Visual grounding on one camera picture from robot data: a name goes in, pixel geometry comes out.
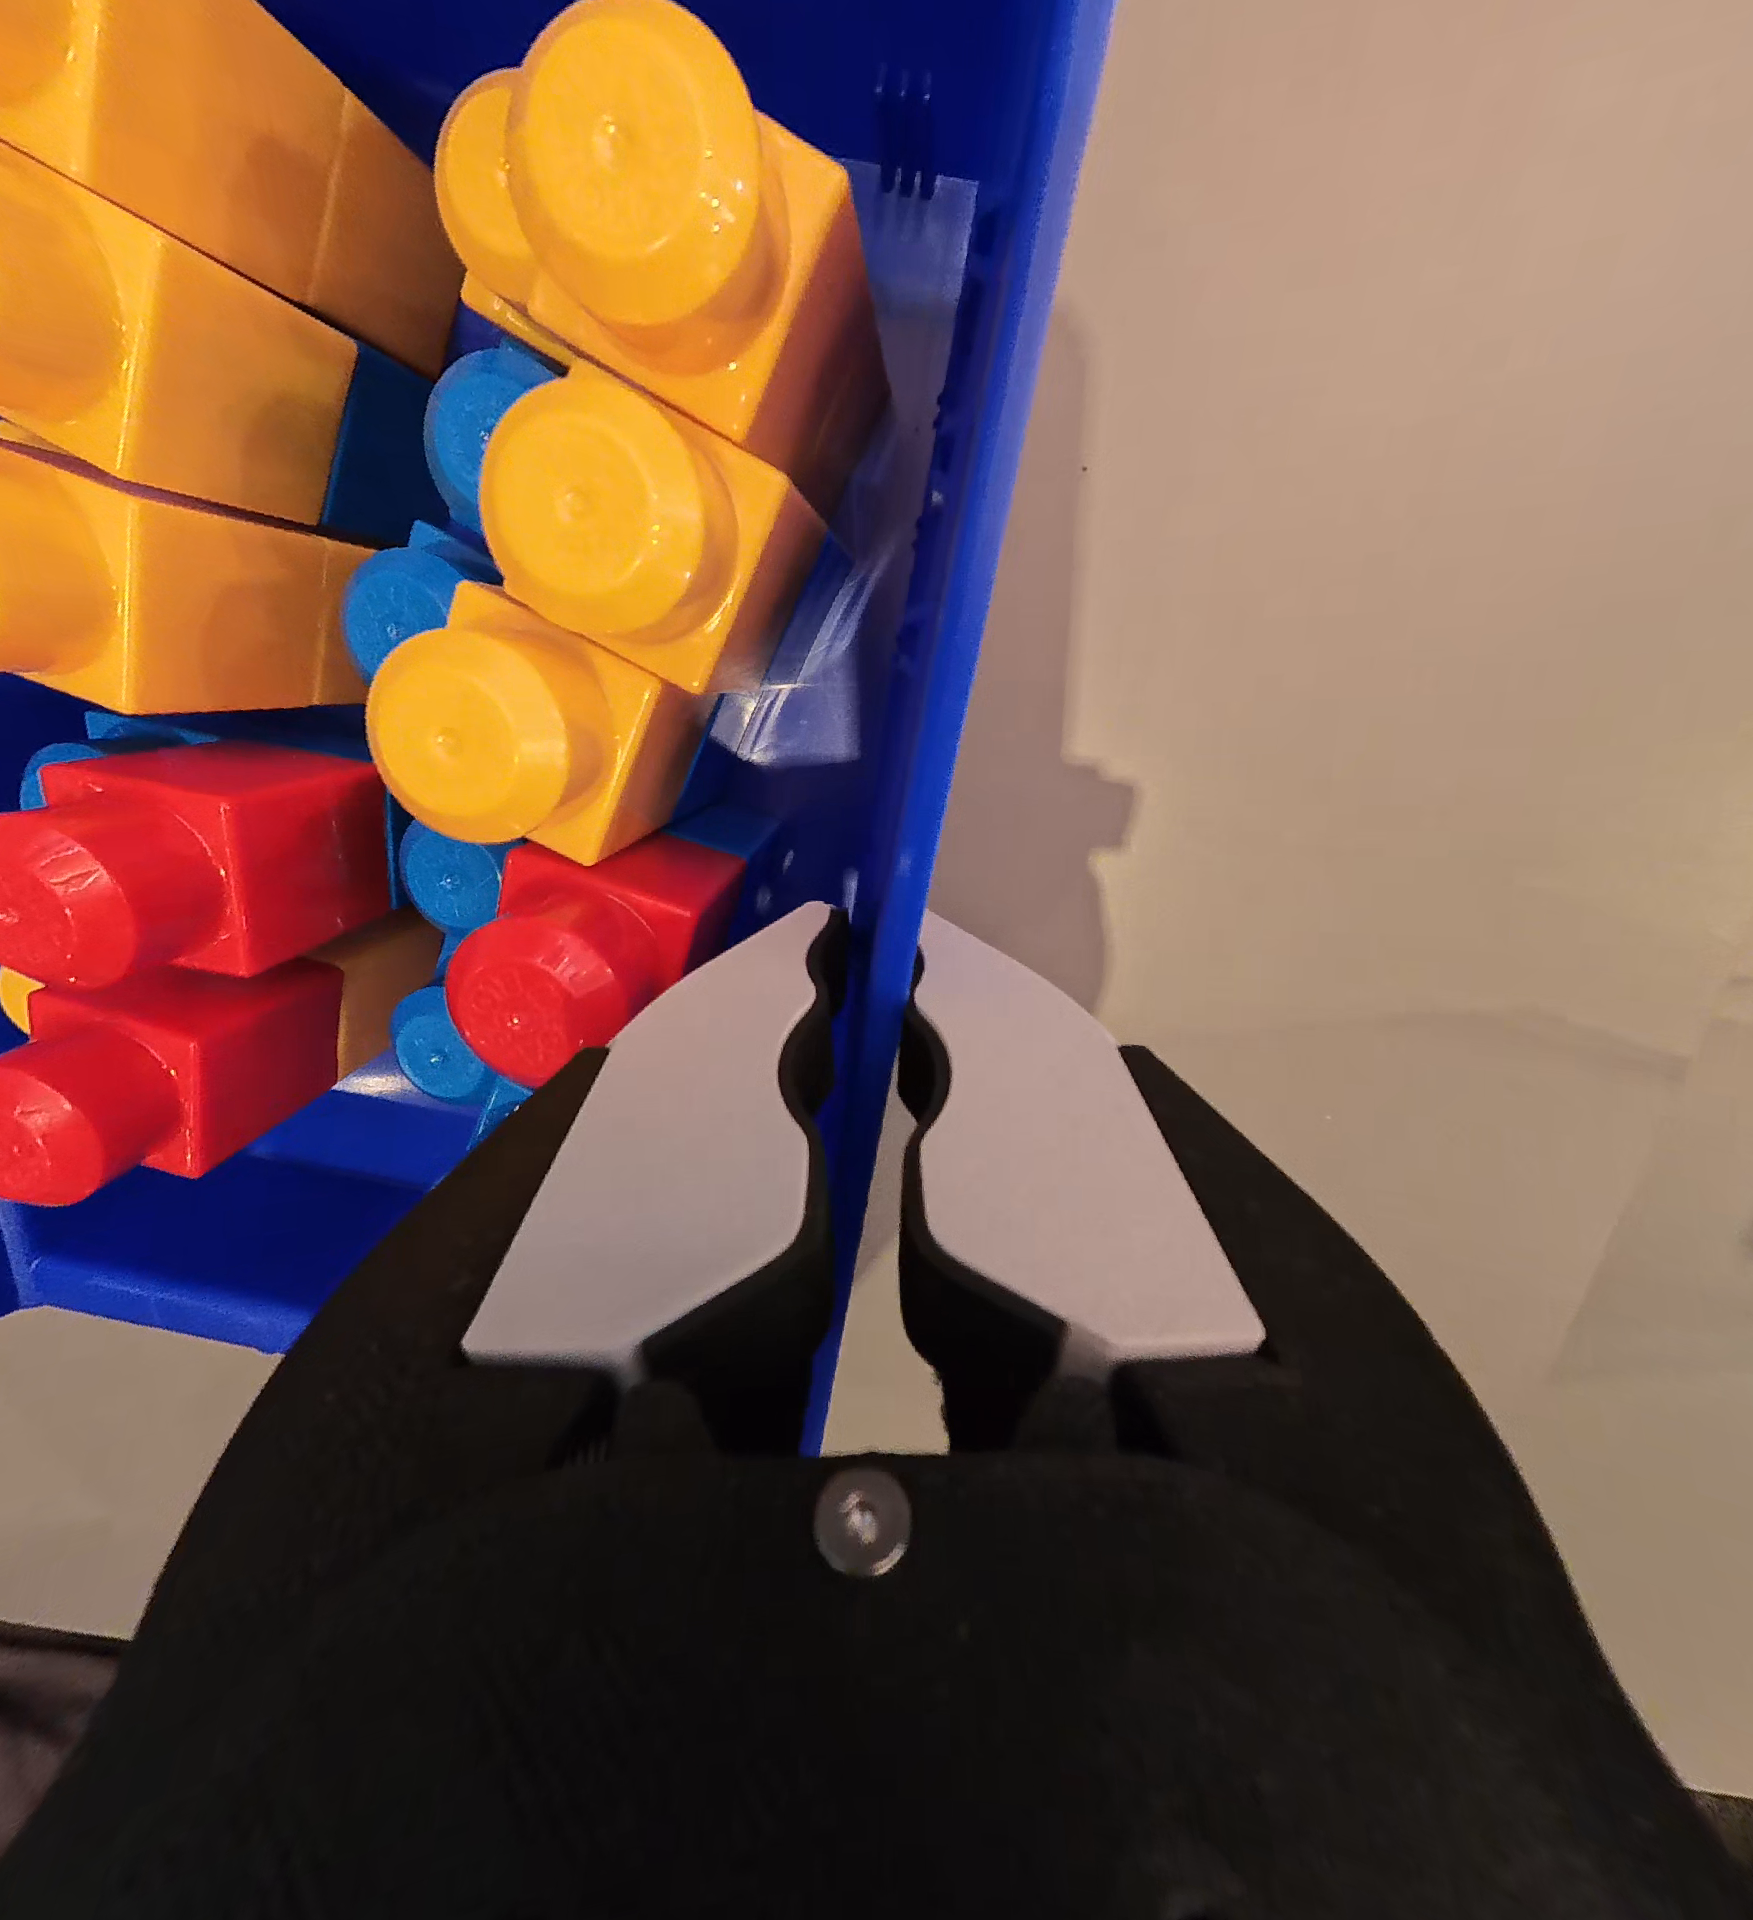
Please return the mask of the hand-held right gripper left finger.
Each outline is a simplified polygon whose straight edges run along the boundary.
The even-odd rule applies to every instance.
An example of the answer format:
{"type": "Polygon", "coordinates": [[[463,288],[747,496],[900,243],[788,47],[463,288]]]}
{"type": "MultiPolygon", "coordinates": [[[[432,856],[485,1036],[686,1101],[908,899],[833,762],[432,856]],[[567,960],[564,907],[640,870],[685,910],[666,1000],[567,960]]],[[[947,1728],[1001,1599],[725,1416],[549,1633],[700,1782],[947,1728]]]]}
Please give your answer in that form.
{"type": "Polygon", "coordinates": [[[848,920],[806,902],[666,988],[610,1044],[464,1337],[476,1364],[635,1379],[647,1346],[820,1240],[820,1114],[848,920]]]}

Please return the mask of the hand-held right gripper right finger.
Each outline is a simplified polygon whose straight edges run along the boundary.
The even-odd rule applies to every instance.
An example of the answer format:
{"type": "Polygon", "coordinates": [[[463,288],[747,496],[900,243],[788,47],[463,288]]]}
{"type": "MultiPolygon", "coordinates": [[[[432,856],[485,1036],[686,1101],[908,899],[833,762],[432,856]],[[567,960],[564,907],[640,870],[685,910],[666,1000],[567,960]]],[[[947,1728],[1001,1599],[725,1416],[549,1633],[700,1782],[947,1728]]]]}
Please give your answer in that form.
{"type": "Polygon", "coordinates": [[[898,1093],[913,1116],[900,1299],[939,1381],[1108,1379],[1265,1342],[1114,1036],[936,913],[898,1093]]]}

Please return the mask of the blue plastic bin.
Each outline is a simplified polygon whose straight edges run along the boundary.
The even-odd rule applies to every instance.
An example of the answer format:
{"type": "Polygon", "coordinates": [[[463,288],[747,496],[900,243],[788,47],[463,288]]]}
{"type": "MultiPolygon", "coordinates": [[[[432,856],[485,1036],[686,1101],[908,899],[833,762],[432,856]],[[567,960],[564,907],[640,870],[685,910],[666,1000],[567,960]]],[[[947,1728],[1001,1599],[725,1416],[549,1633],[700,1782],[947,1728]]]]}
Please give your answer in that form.
{"type": "MultiPolygon", "coordinates": [[[[721,761],[699,799],[752,823],[732,923],[755,933],[806,899],[849,911],[856,954],[822,1111],[838,1218],[859,1222],[878,1047],[908,993],[905,936],[930,896],[985,617],[1049,333],[1104,68],[1111,4],[691,4],[760,111],[882,185],[978,185],[952,357],[936,412],[913,583],[873,745],[853,764],[721,761]]],[[[0,674],[0,809],[25,762],[80,737],[90,701],[0,674]]],[[[0,1050],[20,1042],[0,1014],[0,1050]]],[[[285,1351],[335,1284],[463,1161],[470,1116],[394,1053],[202,1179],[132,1172],[73,1207],[0,1202],[0,1317],[67,1308],[285,1351]]]]}

